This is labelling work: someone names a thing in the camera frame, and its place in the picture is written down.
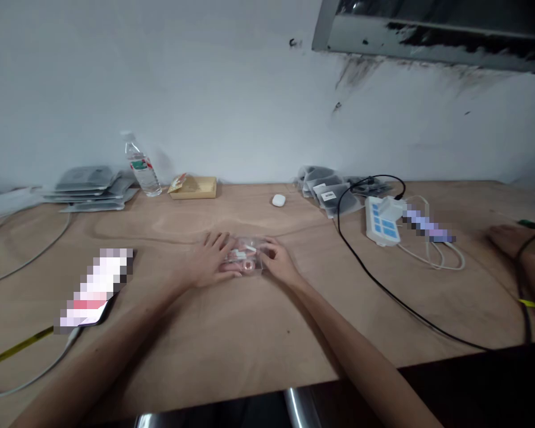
plywood tabletop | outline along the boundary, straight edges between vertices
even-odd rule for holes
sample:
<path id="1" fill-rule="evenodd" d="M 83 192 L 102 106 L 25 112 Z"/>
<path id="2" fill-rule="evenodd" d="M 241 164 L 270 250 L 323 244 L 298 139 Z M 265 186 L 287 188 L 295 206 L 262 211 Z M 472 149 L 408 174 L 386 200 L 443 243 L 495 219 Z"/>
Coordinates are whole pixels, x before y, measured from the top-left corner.
<path id="1" fill-rule="evenodd" d="M 276 193 L 287 198 L 282 208 L 270 204 Z M 427 198 L 433 218 L 455 231 L 464 270 L 433 270 L 396 247 L 378 247 L 364 234 L 362 211 L 341 221 L 354 250 L 383 284 L 441 328 L 489 348 L 520 345 L 514 276 L 485 230 L 511 223 L 507 217 L 535 221 L 535 196 L 497 182 L 412 182 L 406 196 L 413 194 Z M 59 233 L 66 217 L 58 210 L 42 205 L 8 220 L 0 229 L 0 274 Z M 121 212 L 79 213 L 49 251 L 0 281 L 0 352 L 54 323 L 100 248 L 136 248 L 133 278 L 111 316 L 85 331 L 61 363 L 67 364 L 149 288 L 173 276 L 174 266 L 209 230 L 277 237 L 307 280 L 397 367 L 476 352 L 434 333 L 392 301 L 362 271 L 333 221 L 288 184 L 220 185 L 218 197 L 206 200 L 138 194 Z M 424 252 L 414 231 L 400 231 L 407 248 Z M 535 312 L 531 322 L 535 340 Z M 47 367 L 65 340 L 49 336 L 0 363 L 0 391 Z M 56 371 L 1 398 L 0 427 Z M 269 275 L 238 278 L 180 298 L 89 418 L 173 410 L 340 376 L 313 321 L 285 288 Z"/>

white power strip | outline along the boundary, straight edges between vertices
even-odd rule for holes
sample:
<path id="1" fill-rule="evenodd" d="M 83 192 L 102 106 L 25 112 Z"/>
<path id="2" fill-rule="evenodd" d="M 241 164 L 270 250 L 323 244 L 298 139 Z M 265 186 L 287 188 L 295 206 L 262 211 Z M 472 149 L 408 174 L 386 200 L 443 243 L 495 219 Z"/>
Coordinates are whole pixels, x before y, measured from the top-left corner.
<path id="1" fill-rule="evenodd" d="M 367 237 L 381 247 L 392 247 L 400 242 L 396 221 L 402 217 L 406 204 L 392 196 L 384 199 L 369 196 L 365 201 Z"/>

white wall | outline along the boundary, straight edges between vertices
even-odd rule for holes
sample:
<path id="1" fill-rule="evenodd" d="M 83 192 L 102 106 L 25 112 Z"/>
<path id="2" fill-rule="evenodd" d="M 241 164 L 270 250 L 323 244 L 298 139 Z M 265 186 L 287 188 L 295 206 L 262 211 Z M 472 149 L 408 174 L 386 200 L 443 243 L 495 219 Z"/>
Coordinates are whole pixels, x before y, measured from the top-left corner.
<path id="1" fill-rule="evenodd" d="M 302 163 L 425 180 L 531 169 L 535 75 L 316 53 L 319 7 L 0 0 L 0 190 L 126 167 L 122 129 L 163 182 L 287 181 Z"/>

plastic bottle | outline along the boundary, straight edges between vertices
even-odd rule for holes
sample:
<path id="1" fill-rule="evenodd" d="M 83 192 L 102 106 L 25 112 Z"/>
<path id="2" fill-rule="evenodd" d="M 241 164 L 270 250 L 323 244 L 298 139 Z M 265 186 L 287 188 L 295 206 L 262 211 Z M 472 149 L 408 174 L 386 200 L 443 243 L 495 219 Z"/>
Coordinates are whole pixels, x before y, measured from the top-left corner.
<path id="1" fill-rule="evenodd" d="M 121 131 L 121 136 L 125 141 L 125 155 L 141 188 L 147 196 L 160 195 L 162 189 L 156 178 L 153 165 L 150 163 L 149 157 L 138 149 L 135 134 L 131 131 Z"/>

tape measure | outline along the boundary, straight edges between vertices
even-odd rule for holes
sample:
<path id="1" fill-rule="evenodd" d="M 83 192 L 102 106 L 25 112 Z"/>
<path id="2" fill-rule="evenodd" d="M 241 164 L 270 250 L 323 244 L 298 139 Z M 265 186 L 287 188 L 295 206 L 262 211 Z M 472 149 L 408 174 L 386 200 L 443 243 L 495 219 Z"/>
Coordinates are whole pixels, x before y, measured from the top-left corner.
<path id="1" fill-rule="evenodd" d="M 48 327 L 45 330 L 40 331 L 39 333 L 34 334 L 32 337 L 27 338 L 25 341 L 20 342 L 17 345 L 14 345 L 7 351 L 4 351 L 2 354 L 0 354 L 0 362 L 7 360 L 12 355 L 16 355 L 19 353 L 22 349 L 27 348 L 31 344 L 36 343 L 38 340 L 43 339 L 46 336 L 49 336 L 51 333 L 54 332 L 54 326 Z"/>

